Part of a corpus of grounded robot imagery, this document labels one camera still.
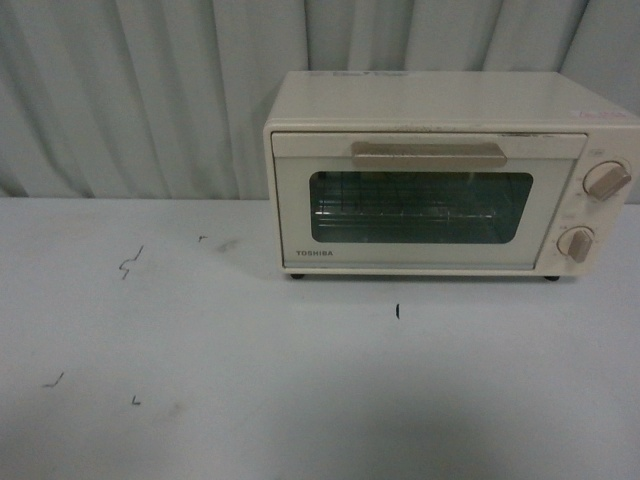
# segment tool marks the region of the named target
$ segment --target door handle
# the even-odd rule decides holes
[[[356,142],[353,164],[364,168],[498,168],[507,157],[495,143],[393,144]]]

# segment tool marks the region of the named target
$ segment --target ink mark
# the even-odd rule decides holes
[[[122,276],[122,280],[127,278],[127,275],[129,275],[129,269],[125,267],[125,264],[129,263],[129,262],[135,262],[138,259],[138,257],[140,256],[140,254],[142,253],[142,249],[143,248],[144,248],[144,245],[141,245],[140,246],[140,250],[138,250],[138,253],[136,253],[135,257],[129,258],[129,259],[125,260],[124,262],[122,262],[120,264],[120,268],[118,270],[122,270],[124,272],[124,275]]]
[[[42,388],[53,388],[53,387],[55,387],[58,383],[60,383],[60,380],[62,380],[62,376],[63,376],[63,375],[64,375],[64,372],[62,372],[62,373],[60,374],[60,376],[58,377],[58,379],[57,379],[55,382],[53,382],[53,383],[47,383],[47,384],[45,384],[45,385],[42,385]]]
[[[229,250],[233,250],[234,248],[236,248],[238,246],[238,243],[240,243],[240,240],[238,240],[237,238],[229,240],[228,242],[224,242],[222,245],[216,248],[216,251],[220,253],[228,252]]]

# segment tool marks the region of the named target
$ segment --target white corrugated backdrop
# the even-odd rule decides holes
[[[305,69],[560,71],[639,114],[640,0],[0,0],[0,195],[266,198]]]

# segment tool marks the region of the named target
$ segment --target beige knob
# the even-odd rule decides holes
[[[584,179],[585,191],[601,202],[631,181],[627,169],[618,162],[605,162],[592,168]]]
[[[593,245],[593,232],[587,227],[567,230],[558,240],[560,253],[571,257],[576,263],[582,263],[587,259],[591,245]]]

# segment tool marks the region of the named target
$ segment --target oven window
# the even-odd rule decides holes
[[[311,233],[318,242],[508,243],[532,184],[528,173],[317,172]]]

